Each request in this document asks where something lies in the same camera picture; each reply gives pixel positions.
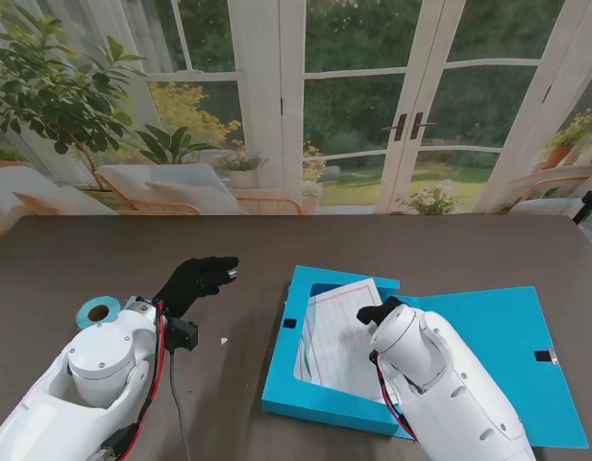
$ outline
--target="dark wooden table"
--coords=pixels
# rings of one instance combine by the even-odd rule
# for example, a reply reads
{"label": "dark wooden table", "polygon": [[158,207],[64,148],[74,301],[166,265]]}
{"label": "dark wooden table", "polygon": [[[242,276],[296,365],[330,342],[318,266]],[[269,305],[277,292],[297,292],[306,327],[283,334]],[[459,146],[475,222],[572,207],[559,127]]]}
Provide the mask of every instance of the dark wooden table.
{"label": "dark wooden table", "polygon": [[[261,411],[286,287],[305,264],[400,279],[413,295],[534,285],[591,443],[537,455],[592,461],[592,246],[562,217],[24,218],[0,245],[0,424],[73,337],[84,301],[150,297],[182,260],[208,255],[241,263],[185,316],[200,327],[195,351],[176,355],[194,460],[426,459],[410,442]],[[131,458],[185,459],[167,373]]]}

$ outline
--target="black glove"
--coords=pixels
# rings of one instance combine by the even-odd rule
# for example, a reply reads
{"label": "black glove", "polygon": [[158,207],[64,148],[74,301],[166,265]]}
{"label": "black glove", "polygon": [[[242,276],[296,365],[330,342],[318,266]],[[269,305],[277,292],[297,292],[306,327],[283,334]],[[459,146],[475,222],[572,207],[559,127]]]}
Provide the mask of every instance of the black glove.
{"label": "black glove", "polygon": [[234,281],[228,271],[237,265],[233,256],[189,259],[176,268],[153,302],[163,301],[167,315],[182,317],[198,298],[216,295],[220,285]]}
{"label": "black glove", "polygon": [[393,296],[389,297],[383,302],[382,305],[367,305],[358,311],[356,316],[358,320],[363,322],[365,325],[369,325],[371,321],[375,322],[377,326],[383,322],[390,312],[392,312],[397,305],[401,305],[403,302]]}

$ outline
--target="tape roll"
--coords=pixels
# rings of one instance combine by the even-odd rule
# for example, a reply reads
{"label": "tape roll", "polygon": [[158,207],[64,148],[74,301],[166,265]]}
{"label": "tape roll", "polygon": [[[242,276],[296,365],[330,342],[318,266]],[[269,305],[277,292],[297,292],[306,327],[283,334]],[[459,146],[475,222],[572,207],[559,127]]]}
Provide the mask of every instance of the tape roll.
{"label": "tape roll", "polygon": [[112,296],[99,296],[88,300],[76,314],[76,325],[85,329],[95,324],[114,322],[121,311],[121,303]]}

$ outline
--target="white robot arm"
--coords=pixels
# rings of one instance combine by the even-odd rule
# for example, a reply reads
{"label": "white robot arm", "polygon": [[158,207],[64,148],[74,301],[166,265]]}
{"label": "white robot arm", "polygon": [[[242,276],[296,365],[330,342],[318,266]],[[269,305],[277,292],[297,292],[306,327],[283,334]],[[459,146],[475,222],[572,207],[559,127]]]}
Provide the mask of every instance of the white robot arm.
{"label": "white robot arm", "polygon": [[378,324],[371,346],[432,461],[535,461],[506,395],[443,317],[395,298],[358,317]]}
{"label": "white robot arm", "polygon": [[[134,303],[80,331],[0,427],[0,461],[107,459],[101,445],[140,404],[155,353],[155,308]],[[65,398],[72,384],[84,403]]]}
{"label": "white robot arm", "polygon": [[197,344],[197,327],[179,317],[233,281],[237,264],[236,257],[185,261],[153,303],[138,299],[113,322],[80,331],[0,426],[0,461],[123,459],[157,391],[164,347],[172,354]]}

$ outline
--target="document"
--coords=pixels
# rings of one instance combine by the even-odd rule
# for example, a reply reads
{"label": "document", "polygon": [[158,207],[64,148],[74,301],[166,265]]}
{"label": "document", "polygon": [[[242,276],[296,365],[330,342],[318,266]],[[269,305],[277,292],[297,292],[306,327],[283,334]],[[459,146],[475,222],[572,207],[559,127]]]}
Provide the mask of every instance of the document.
{"label": "document", "polygon": [[308,300],[294,375],[304,381],[369,400],[382,400],[369,360],[375,325],[363,325],[361,307],[381,305],[372,279],[344,285]]}

